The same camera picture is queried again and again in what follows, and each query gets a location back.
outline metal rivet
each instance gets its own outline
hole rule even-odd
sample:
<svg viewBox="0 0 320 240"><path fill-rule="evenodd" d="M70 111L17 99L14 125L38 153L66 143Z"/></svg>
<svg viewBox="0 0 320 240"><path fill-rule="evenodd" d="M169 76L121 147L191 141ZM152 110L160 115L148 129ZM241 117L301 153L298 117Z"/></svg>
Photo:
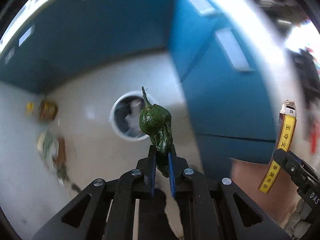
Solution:
<svg viewBox="0 0 320 240"><path fill-rule="evenodd" d="M193 169L186 168L184 170L184 174L186 174L186 175L192 175L193 173L195 173L195 171Z"/></svg>
<svg viewBox="0 0 320 240"><path fill-rule="evenodd" d="M229 178L223 178L223 179L222 179L222 183L223 183L224 185L230 185L230 184L232 183L232 180L229 179Z"/></svg>
<svg viewBox="0 0 320 240"><path fill-rule="evenodd" d="M94 182L93 182L93 185L95 186L101 186L103 185L103 179L96 179Z"/></svg>
<svg viewBox="0 0 320 240"><path fill-rule="evenodd" d="M141 171L140 171L139 169L134 169L134 170L131 171L131 174L132 174L133 176L138 176L138 175L141 174Z"/></svg>

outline dark blue panel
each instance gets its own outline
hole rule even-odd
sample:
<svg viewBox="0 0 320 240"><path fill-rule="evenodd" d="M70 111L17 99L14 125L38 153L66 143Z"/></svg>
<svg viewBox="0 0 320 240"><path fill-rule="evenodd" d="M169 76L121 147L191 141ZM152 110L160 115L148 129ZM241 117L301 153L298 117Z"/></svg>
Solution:
<svg viewBox="0 0 320 240"><path fill-rule="evenodd" d="M46 92L110 59L164 48L172 10L173 0L57 0L30 22L34 33L21 47L24 31L17 37L8 65L2 57L1 78Z"/></svg>
<svg viewBox="0 0 320 240"><path fill-rule="evenodd" d="M273 115L254 60L234 31L253 72L236 71L214 37L182 83L196 133L275 140Z"/></svg>
<svg viewBox="0 0 320 240"><path fill-rule="evenodd" d="M231 160L269 163L275 143L245 141L196 134L206 177L222 179L230 176Z"/></svg>
<svg viewBox="0 0 320 240"><path fill-rule="evenodd" d="M169 51L180 79L192 67L201 49L207 46L213 25L220 17L220 13L210 17L201 16L188 0L175 0Z"/></svg>

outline white rim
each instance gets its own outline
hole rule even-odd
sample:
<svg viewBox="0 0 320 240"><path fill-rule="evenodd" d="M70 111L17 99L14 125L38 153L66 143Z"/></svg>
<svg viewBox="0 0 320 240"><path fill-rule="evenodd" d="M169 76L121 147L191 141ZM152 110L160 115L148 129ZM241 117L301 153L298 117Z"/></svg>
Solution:
<svg viewBox="0 0 320 240"><path fill-rule="evenodd" d="M132 97L132 96L136 96L136 97L140 97L142 98L142 91L130 91L128 93L125 93L124 95L122 95L121 97L119 97L119 99L114 103L113 107L111 108L111 112L110 112L110 122L111 122L111 125L112 125L112 128L113 130L116 132L116 134L121 137L122 139L125 139L125 140L128 140L128 141L133 141L133 142L136 142L136 141L142 141L146 138L148 138L149 136L148 135L144 135L144 136L140 136L140 137L130 137L130 136L127 136L125 135L124 133L122 133L118 126L116 125L116 121L115 121L115 109L116 109L116 106L119 104L120 101L122 101L124 98L127 98L127 97ZM148 100L149 102L153 105L153 104L156 104L155 100L153 99L153 97L151 95L148 94Z"/></svg>

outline wrinkled green chili pepper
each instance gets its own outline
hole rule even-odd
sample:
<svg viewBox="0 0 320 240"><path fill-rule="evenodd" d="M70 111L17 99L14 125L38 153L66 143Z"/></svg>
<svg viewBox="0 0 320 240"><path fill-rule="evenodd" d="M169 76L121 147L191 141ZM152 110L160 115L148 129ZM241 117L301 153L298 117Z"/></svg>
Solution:
<svg viewBox="0 0 320 240"><path fill-rule="evenodd" d="M157 104L151 105L142 87L145 107L140 113L140 129L150 136L151 143L156 147L156 165L162 175L169 177L168 153L173 143L171 132L171 114Z"/></svg>

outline blurry bottle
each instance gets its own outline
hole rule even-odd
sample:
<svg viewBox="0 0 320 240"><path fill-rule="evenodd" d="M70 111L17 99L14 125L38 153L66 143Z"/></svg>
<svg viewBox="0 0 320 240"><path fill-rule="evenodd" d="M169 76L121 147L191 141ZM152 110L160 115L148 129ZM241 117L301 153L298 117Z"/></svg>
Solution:
<svg viewBox="0 0 320 240"><path fill-rule="evenodd" d="M46 99L41 100L40 103L28 102L26 107L27 114L32 114L41 122L54 120L58 113L57 104Z"/></svg>

